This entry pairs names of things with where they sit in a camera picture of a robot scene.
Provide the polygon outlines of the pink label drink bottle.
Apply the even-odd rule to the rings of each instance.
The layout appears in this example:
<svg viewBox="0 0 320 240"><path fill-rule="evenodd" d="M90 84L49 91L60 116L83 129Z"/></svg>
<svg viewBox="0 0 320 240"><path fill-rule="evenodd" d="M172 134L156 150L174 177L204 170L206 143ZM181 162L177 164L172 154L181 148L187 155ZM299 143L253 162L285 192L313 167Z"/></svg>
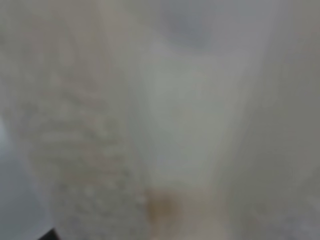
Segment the pink label drink bottle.
<svg viewBox="0 0 320 240"><path fill-rule="evenodd" d="M0 114L69 240L317 240L317 0L3 0Z"/></svg>

